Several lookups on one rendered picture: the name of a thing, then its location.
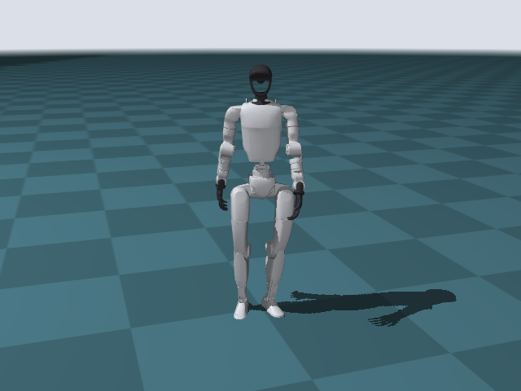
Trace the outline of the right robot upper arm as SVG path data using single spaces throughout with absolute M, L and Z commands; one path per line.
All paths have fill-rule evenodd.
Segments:
M 232 106 L 228 108 L 225 114 L 225 121 L 223 127 L 223 146 L 222 156 L 233 156 L 235 145 L 233 144 L 234 136 L 237 128 L 235 122 L 240 119 L 242 105 Z

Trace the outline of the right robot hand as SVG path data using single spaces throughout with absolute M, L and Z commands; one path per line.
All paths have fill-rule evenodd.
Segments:
M 227 211 L 227 204 L 224 204 L 224 203 L 227 203 L 227 201 L 224 201 L 222 199 L 222 191 L 223 189 L 225 189 L 225 181 L 223 179 L 220 179 L 218 181 L 218 185 L 216 184 L 216 188 L 217 188 L 217 199 L 218 199 L 218 202 L 219 202 L 219 207 L 220 209 L 224 210 L 224 211 Z

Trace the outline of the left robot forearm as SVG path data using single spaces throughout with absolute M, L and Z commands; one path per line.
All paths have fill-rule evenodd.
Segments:
M 301 145 L 300 145 L 300 148 L 301 148 L 300 156 L 293 157 L 292 159 L 289 160 L 289 164 L 291 165 L 291 179 L 293 181 L 292 188 L 294 191 L 296 190 L 296 184 L 298 182 L 302 182 L 304 184 L 304 181 L 303 181 L 304 172 L 303 172 L 303 166 L 302 166 L 303 159 L 302 159 Z M 304 184 L 304 189 L 305 189 L 305 184 Z

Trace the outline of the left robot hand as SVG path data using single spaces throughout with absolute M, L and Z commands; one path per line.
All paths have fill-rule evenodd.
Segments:
M 303 199 L 302 195 L 304 195 L 304 184 L 302 182 L 298 182 L 296 184 L 296 190 L 293 192 L 293 194 L 296 195 L 295 210 L 290 217 L 287 217 L 287 220 L 294 220 L 300 213 Z

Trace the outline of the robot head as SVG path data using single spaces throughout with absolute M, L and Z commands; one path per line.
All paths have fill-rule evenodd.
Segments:
M 267 94 L 269 92 L 269 89 L 271 87 L 271 82 L 272 82 L 272 73 L 271 73 L 271 70 L 269 69 L 269 67 L 267 67 L 266 65 L 263 65 L 263 64 L 258 64 L 256 66 L 254 66 L 250 71 L 249 81 L 250 81 L 250 85 L 252 88 L 252 92 L 255 94 L 255 99 L 258 100 L 256 102 L 252 102 L 252 103 L 254 103 L 256 105 L 266 105 L 268 103 L 271 103 L 271 102 L 265 101 L 267 99 Z M 269 86 L 268 86 L 267 91 L 266 92 L 256 92 L 254 90 L 254 87 L 252 84 L 253 81 L 257 81 L 260 84 L 264 83 L 265 81 L 269 81 Z

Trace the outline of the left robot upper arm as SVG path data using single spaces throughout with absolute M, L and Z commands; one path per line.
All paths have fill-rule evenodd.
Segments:
M 299 124 L 296 110 L 290 105 L 280 105 L 280 107 L 282 110 L 282 118 L 287 121 L 285 124 L 287 136 L 286 154 L 288 156 L 300 156 L 301 148 L 300 143 L 298 143 Z

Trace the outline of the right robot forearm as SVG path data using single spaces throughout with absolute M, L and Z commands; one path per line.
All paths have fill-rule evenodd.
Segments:
M 218 181 L 220 179 L 223 179 L 225 181 L 225 185 L 227 184 L 227 176 L 229 174 L 230 162 L 231 162 L 230 156 L 221 155 L 222 146 L 223 146 L 223 144 L 220 146 L 219 157 L 218 157 L 219 162 L 218 162 L 218 167 L 217 167 L 217 179 L 216 179 L 217 185 L 218 185 Z

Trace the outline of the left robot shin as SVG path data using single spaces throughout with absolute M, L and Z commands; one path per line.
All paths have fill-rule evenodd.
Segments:
M 267 256 L 265 259 L 265 274 L 267 280 L 266 301 L 274 301 L 278 288 L 278 282 L 282 277 L 282 270 L 284 266 L 284 250 L 278 251 L 276 257 Z

